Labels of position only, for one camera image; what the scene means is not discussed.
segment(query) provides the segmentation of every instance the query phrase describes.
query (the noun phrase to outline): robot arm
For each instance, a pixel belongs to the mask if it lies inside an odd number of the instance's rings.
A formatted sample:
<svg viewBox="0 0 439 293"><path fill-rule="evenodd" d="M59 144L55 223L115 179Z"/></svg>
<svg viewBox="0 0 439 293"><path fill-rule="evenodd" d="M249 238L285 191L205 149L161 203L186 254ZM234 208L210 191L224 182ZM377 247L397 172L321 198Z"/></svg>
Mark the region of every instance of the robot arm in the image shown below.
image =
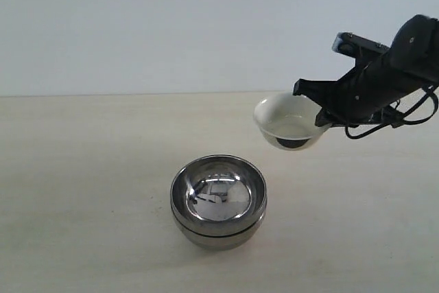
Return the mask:
<svg viewBox="0 0 439 293"><path fill-rule="evenodd" d="M337 81L299 79L294 95L305 95L322 107L315 124L345 127L352 139L362 138L385 126L421 124L439 107L434 91L439 87L439 22L425 15L407 21L390 47L352 33L339 33L333 51L355 59L355 66ZM425 96L405 113L391 104L418 89ZM434 113L420 121L406 121L427 99ZM352 136L349 128L375 125L366 133Z"/></svg>

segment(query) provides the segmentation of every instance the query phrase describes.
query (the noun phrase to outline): stainless steel bowl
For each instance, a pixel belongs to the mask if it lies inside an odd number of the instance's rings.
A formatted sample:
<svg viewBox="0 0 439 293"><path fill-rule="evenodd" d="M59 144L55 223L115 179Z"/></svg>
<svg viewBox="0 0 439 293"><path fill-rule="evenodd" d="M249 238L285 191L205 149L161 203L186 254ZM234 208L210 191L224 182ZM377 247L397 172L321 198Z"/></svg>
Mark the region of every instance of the stainless steel bowl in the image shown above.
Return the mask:
<svg viewBox="0 0 439 293"><path fill-rule="evenodd" d="M174 220L194 244L229 249L250 239L265 216L262 173L236 156L216 154L184 166L171 185Z"/></svg>

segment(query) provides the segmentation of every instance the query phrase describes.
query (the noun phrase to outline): white table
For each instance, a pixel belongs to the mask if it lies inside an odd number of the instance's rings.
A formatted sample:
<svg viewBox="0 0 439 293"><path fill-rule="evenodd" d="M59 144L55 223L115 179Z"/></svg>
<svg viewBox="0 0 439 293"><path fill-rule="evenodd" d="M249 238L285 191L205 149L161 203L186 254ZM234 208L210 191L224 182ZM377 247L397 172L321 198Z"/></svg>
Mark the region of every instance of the white table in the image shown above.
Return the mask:
<svg viewBox="0 0 439 293"><path fill-rule="evenodd" d="M438 292L439 116L285 152L252 121L269 94L0 99L0 292ZM268 182L261 228L221 253L169 209L214 153Z"/></svg>

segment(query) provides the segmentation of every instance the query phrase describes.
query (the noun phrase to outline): white bowl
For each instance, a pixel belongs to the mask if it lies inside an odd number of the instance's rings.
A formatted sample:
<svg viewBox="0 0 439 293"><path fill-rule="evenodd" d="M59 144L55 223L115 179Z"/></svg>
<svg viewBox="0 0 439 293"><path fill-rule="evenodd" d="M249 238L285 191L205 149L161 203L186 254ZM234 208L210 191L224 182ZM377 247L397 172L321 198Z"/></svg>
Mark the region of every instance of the white bowl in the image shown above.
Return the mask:
<svg viewBox="0 0 439 293"><path fill-rule="evenodd" d="M279 93L261 100L253 119L265 140L282 150L304 150L312 146L331 125L316 126L321 107L303 95Z"/></svg>

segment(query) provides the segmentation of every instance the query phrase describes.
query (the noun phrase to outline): white wall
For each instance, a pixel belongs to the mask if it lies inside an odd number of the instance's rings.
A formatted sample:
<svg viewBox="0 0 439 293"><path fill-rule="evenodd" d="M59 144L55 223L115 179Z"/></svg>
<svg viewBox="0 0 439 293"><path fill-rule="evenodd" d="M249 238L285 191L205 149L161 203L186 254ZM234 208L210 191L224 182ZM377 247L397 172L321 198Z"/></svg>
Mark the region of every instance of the white wall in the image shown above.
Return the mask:
<svg viewBox="0 0 439 293"><path fill-rule="evenodd" d="M418 13L439 0L0 0L0 95L290 89L350 69L338 31Z"/></svg>

